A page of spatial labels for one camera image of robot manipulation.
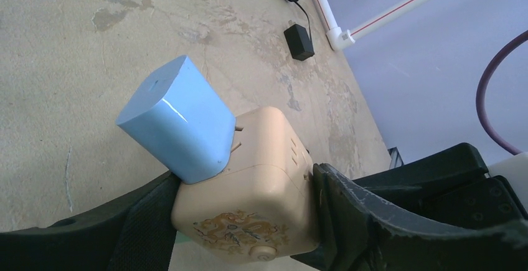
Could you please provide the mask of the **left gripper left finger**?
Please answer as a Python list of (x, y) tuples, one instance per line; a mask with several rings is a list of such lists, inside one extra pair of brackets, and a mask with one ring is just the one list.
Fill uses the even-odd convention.
[(48, 227), (1, 233), (1, 270), (168, 270), (180, 179), (166, 172)]

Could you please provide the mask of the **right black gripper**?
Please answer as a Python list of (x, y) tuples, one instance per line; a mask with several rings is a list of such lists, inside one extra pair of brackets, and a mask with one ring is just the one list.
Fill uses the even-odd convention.
[(459, 143), (354, 183), (408, 211), (466, 229), (526, 220), (527, 212), (508, 180), (484, 178), (487, 171), (479, 151)]

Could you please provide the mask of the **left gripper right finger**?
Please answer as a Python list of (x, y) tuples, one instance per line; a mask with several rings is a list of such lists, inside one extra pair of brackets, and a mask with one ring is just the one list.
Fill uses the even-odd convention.
[(320, 246), (293, 259), (316, 270), (526, 270), (527, 222), (464, 229), (412, 213), (329, 164), (313, 167)]

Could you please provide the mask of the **beige dragon cube socket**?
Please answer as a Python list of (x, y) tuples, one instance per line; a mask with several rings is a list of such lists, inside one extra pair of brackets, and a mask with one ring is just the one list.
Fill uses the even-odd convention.
[(315, 250), (313, 160), (284, 113), (261, 107), (236, 119), (229, 162), (213, 178), (179, 186), (173, 226), (231, 264)]

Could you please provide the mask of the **black plug adapter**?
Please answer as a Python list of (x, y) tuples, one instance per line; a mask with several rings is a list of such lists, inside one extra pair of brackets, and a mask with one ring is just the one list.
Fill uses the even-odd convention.
[(311, 21), (308, 13), (299, 3), (299, 0), (284, 1), (295, 4), (306, 17), (308, 28), (305, 28), (294, 22), (284, 31), (286, 43), (292, 58), (298, 61), (304, 61), (314, 55)]

